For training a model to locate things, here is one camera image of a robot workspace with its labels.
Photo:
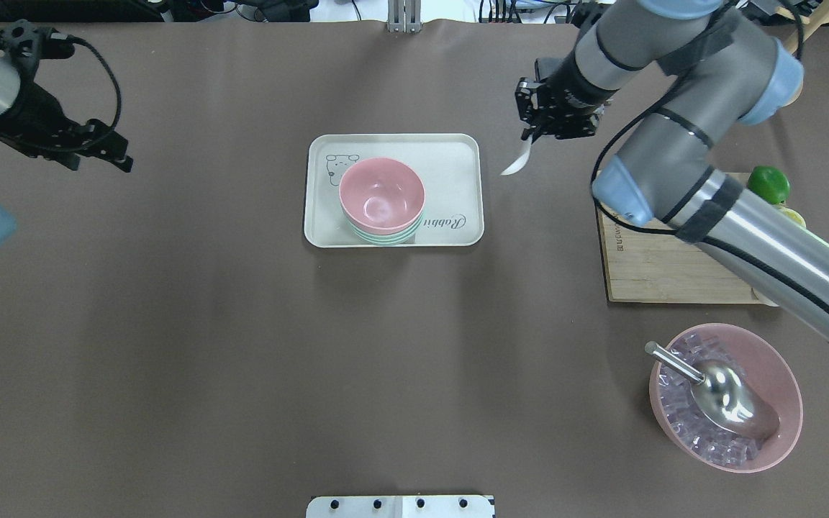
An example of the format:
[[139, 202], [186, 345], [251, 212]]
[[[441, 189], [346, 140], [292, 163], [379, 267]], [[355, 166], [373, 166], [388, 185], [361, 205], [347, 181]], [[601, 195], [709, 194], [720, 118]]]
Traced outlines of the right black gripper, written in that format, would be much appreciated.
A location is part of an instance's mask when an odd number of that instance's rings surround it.
[[605, 89], [586, 79], [572, 59], [540, 57], [534, 72], [533, 80], [521, 78], [515, 89], [517, 115], [526, 124], [520, 139], [592, 137], [606, 103]]

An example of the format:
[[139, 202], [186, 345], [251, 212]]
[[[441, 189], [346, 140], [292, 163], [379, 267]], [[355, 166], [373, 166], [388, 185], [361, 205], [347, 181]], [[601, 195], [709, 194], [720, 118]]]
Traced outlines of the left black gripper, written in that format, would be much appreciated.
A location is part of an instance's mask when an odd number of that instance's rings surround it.
[[82, 157], [109, 162], [131, 173], [128, 141], [98, 119], [79, 124], [66, 117], [53, 95], [33, 82], [20, 86], [14, 104], [0, 115], [0, 141], [30, 158], [57, 162], [77, 171]]

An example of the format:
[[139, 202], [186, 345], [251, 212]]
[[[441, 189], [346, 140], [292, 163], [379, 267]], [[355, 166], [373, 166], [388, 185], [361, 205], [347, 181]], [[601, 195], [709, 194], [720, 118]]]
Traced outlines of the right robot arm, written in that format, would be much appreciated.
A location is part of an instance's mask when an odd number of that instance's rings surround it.
[[594, 167], [593, 198], [641, 232], [661, 221], [829, 342], [829, 244], [707, 161], [734, 124], [766, 120], [803, 82], [799, 60], [735, 4], [607, 7], [555, 69], [520, 81], [521, 138], [593, 134], [602, 106], [651, 63], [674, 85]]

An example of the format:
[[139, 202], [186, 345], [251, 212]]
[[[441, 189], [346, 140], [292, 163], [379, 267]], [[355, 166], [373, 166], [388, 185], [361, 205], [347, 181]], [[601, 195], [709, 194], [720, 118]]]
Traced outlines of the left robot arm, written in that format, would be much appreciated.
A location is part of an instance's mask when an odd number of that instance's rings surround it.
[[[98, 158], [129, 173], [134, 160], [128, 141], [116, 130], [122, 113], [122, 93], [112, 69], [107, 69], [115, 92], [111, 122], [75, 122], [35, 76], [43, 60], [69, 59], [76, 47], [104, 57], [88, 40], [39, 27], [21, 19], [0, 29], [0, 142], [30, 158], [44, 158], [76, 171], [83, 157]], [[16, 232], [17, 221], [0, 206], [0, 246]]]

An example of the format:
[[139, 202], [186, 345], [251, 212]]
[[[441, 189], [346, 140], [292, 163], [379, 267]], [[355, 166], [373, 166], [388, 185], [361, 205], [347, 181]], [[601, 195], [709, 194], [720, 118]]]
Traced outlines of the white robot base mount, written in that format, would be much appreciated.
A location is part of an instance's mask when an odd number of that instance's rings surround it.
[[497, 517], [481, 494], [360, 495], [313, 498], [306, 517]]

